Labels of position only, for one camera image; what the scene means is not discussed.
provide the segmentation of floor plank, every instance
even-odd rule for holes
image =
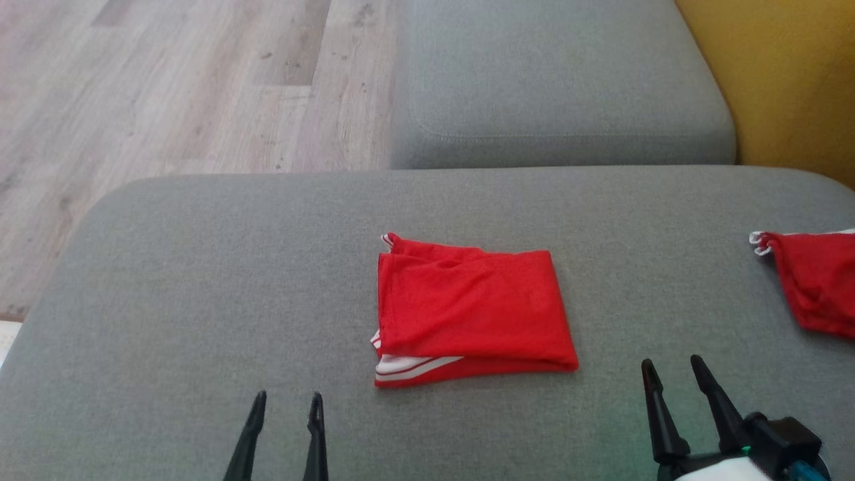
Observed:
[[[0,0],[0,318],[160,175],[388,164],[396,0]]]

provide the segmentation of yellow cushion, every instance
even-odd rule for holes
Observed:
[[[855,188],[855,0],[676,0],[728,102],[740,161]]]

